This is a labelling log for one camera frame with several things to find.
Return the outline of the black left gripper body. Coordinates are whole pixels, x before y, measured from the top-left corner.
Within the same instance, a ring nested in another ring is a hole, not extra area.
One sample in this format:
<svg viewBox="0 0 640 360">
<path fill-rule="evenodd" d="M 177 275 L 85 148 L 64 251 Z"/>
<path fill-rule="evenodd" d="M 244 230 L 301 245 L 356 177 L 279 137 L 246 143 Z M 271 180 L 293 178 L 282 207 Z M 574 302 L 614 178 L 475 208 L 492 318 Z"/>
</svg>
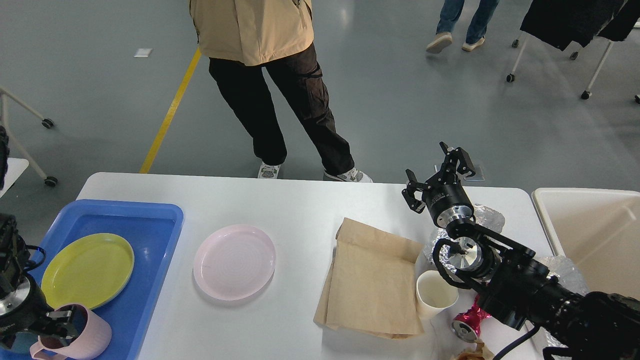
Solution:
<svg viewBox="0 0 640 360">
<path fill-rule="evenodd" d="M 1 349 L 13 350 L 18 346 L 18 333 L 47 337 L 53 308 L 37 285 L 20 285 L 1 299 Z"/>
</svg>

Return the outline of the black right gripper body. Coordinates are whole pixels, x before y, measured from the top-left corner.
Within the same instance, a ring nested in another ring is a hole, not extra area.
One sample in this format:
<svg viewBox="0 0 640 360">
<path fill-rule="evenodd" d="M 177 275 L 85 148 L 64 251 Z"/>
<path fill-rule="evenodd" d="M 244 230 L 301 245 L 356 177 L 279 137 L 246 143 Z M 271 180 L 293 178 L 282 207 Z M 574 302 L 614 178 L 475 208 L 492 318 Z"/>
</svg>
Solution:
<svg viewBox="0 0 640 360">
<path fill-rule="evenodd" d="M 460 183 L 428 186 L 423 191 L 423 201 L 438 228 L 446 228 L 459 219 L 475 221 L 473 203 Z"/>
</svg>

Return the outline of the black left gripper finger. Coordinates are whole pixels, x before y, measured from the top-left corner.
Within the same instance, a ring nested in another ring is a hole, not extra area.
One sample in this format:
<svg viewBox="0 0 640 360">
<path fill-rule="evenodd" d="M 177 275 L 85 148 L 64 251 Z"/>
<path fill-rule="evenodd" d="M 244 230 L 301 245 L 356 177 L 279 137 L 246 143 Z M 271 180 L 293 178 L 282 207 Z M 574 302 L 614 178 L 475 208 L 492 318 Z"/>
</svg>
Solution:
<svg viewBox="0 0 640 360">
<path fill-rule="evenodd" d="M 50 319 L 46 337 L 53 338 L 62 346 L 69 346 L 80 335 L 79 306 L 62 306 L 61 309 L 46 314 Z"/>
</svg>

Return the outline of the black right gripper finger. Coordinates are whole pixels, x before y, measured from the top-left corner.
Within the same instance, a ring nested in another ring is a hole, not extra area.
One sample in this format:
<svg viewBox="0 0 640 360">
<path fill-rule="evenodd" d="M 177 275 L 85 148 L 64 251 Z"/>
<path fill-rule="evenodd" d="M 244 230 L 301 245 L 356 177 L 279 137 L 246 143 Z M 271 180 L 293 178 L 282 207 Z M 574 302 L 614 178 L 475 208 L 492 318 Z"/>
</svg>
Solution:
<svg viewBox="0 0 640 360">
<path fill-rule="evenodd" d="M 444 141 L 440 141 L 439 146 L 445 157 L 439 170 L 435 173 L 433 187 L 458 186 L 462 188 L 462 178 L 473 177 L 477 174 L 477 169 L 469 153 L 460 146 L 454 148 Z"/>
<path fill-rule="evenodd" d="M 416 198 L 416 192 L 430 191 L 431 185 L 418 182 L 415 173 L 410 169 L 406 169 L 406 175 L 407 183 L 405 189 L 403 189 L 403 198 L 410 210 L 416 212 L 416 214 L 422 214 L 426 208 L 426 203 L 421 197 Z"/>
</svg>

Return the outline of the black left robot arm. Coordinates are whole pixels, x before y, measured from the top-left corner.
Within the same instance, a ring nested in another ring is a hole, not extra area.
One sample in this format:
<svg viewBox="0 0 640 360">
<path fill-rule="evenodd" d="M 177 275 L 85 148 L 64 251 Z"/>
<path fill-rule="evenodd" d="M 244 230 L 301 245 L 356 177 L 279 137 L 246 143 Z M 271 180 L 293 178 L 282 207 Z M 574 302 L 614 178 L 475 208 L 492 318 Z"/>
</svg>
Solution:
<svg viewBox="0 0 640 360">
<path fill-rule="evenodd" d="M 79 335 L 76 321 L 78 308 L 55 310 L 48 305 L 41 287 L 30 271 L 42 262 L 31 260 L 30 250 L 38 251 L 46 258 L 46 251 L 39 246 L 26 244 L 19 234 L 16 217 L 0 215 L 0 332 L 1 346 L 10 350 L 16 334 L 28 332 L 42 338 L 53 338 L 62 346 L 68 346 Z"/>
</svg>

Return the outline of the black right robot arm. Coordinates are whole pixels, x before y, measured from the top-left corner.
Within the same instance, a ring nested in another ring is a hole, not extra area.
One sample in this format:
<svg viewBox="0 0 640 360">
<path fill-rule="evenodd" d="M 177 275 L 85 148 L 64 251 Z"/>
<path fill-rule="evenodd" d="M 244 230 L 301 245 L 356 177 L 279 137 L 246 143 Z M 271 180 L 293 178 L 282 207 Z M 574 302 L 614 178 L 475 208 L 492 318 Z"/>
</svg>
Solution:
<svg viewBox="0 0 640 360">
<path fill-rule="evenodd" d="M 432 260 L 441 278 L 457 289 L 473 290 L 478 307 L 503 325 L 533 329 L 494 356 L 500 360 L 544 329 L 561 346 L 547 346 L 542 357 L 573 360 L 637 360 L 640 357 L 639 301 L 601 291 L 585 295 L 568 290 L 535 251 L 477 223 L 461 176 L 476 169 L 469 153 L 444 142 L 439 170 L 424 182 L 406 170 L 402 196 L 417 214 L 428 210 L 446 237 L 436 241 Z"/>
</svg>

